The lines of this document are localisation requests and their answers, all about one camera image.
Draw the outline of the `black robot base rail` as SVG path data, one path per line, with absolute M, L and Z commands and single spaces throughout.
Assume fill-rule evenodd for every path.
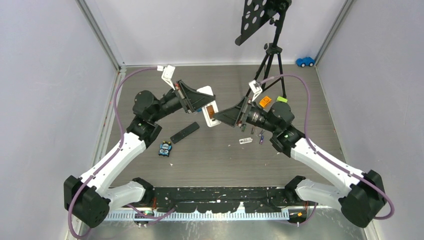
M 246 213 L 277 213 L 295 206 L 306 210 L 318 206 L 295 196 L 292 189 L 277 186 L 158 187 L 152 186 L 141 201 L 125 207 L 149 208 L 161 213 L 234 213 L 243 207 Z

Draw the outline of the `white remote control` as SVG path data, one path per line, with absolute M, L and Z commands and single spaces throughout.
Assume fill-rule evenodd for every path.
M 197 91 L 211 96 L 214 95 L 213 90 L 209 85 L 198 88 Z M 209 128 L 215 127 L 221 123 L 219 120 L 214 118 L 214 114 L 219 111 L 215 100 L 203 106 L 201 111 Z

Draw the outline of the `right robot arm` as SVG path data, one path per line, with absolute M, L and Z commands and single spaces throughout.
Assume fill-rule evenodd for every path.
M 319 203 L 340 211 L 355 226 L 365 228 L 387 203 L 379 173 L 352 167 L 314 144 L 292 125 L 295 116 L 285 102 L 277 101 L 266 111 L 243 97 L 238 104 L 216 112 L 213 117 L 231 127 L 251 124 L 271 132 L 270 142 L 277 152 L 309 166 L 331 183 L 296 176 L 285 186 L 285 198 L 291 205 L 302 201 Z

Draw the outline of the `white battery cover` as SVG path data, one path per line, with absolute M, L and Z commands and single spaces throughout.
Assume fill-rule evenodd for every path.
M 252 137 L 246 137 L 246 138 L 239 139 L 239 144 L 241 144 L 241 145 L 252 143 L 252 142 L 253 142 L 253 138 Z

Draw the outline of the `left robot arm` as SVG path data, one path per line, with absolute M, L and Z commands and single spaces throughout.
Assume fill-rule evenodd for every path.
M 63 183 L 64 207 L 89 228 L 100 225 L 111 210 L 153 202 L 153 186 L 140 177 L 111 187 L 117 176 L 156 140 L 162 127 L 158 121 L 183 109 L 194 113 L 212 105 L 216 96 L 207 85 L 193 89 L 179 80 L 162 98 L 143 90 L 134 98 L 135 115 L 118 143 L 92 168 L 79 177 L 70 175 Z

